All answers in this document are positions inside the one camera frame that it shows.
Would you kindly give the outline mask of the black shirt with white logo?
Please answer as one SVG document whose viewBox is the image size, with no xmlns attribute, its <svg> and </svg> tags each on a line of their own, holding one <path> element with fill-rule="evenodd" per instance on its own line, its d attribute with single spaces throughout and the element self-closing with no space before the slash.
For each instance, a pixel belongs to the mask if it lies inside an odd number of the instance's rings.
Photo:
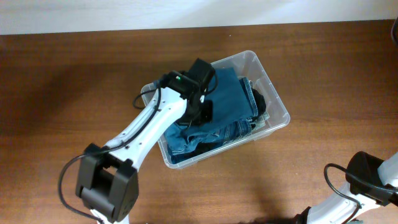
<svg viewBox="0 0 398 224">
<path fill-rule="evenodd" d="M 188 158 L 195 157 L 208 151 L 212 151 L 218 147 L 221 147 L 222 145 L 222 142 L 201 142 L 197 145 L 194 151 L 187 153 L 185 156 Z"/>
</svg>

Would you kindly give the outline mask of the blue denim jeans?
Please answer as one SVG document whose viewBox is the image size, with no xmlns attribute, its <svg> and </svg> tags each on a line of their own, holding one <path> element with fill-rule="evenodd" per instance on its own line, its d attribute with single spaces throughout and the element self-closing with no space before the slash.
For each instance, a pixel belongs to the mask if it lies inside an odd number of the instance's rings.
<svg viewBox="0 0 398 224">
<path fill-rule="evenodd" d="M 228 144 L 248 136 L 250 122 L 257 117 L 257 106 L 247 78 L 238 78 L 233 68 L 216 70 L 218 83 L 210 82 L 215 91 L 205 97 L 213 102 L 212 122 L 201 126 L 172 124 L 164 133 L 167 150 L 175 163 L 189 159 L 185 155 L 199 143 Z"/>
</svg>

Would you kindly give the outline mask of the light wash jeans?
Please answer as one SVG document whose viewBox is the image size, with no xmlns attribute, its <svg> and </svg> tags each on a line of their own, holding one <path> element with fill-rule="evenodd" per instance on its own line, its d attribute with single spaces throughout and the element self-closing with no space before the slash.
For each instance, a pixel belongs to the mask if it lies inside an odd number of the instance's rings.
<svg viewBox="0 0 398 224">
<path fill-rule="evenodd" d="M 258 116 L 256 119 L 253 119 L 251 124 L 251 131 L 255 132 L 258 129 L 263 128 L 266 125 L 266 121 L 270 118 L 269 114 L 265 111 L 262 115 Z"/>
</svg>

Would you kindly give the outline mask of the black garment with red band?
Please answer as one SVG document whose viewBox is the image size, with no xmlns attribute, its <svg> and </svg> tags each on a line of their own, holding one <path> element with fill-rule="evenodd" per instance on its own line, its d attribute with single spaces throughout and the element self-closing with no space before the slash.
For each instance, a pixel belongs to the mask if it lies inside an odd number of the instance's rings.
<svg viewBox="0 0 398 224">
<path fill-rule="evenodd" d="M 257 115 L 261 116 L 266 112 L 265 98 L 255 89 L 252 89 L 252 93 L 257 106 Z"/>
</svg>

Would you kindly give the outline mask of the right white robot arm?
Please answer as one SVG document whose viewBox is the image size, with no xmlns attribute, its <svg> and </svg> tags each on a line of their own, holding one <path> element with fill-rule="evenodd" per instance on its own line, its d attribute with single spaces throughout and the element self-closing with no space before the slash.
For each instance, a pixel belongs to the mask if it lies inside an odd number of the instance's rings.
<svg viewBox="0 0 398 224">
<path fill-rule="evenodd" d="M 328 177 L 335 168 L 345 174 L 345 182 L 336 189 Z M 357 152 L 346 168 L 329 163 L 323 175 L 333 193 L 325 201 L 306 208 L 293 222 L 300 224 L 351 223 L 360 214 L 389 204 L 397 205 L 397 154 L 382 160 L 366 152 Z"/>
</svg>

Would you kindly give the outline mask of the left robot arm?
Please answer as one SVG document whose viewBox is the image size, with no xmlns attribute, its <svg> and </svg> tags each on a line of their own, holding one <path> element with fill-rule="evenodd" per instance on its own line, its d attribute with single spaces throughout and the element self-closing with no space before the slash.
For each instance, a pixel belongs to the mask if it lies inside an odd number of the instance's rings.
<svg viewBox="0 0 398 224">
<path fill-rule="evenodd" d="M 103 147 L 90 144 L 80 158 L 76 196 L 98 223 L 126 223 L 139 196 L 138 171 L 153 145 L 174 123 L 188 127 L 211 121 L 205 96 L 215 77 L 210 63 L 196 59 L 187 71 L 171 71 L 155 83 L 139 116 Z"/>
</svg>

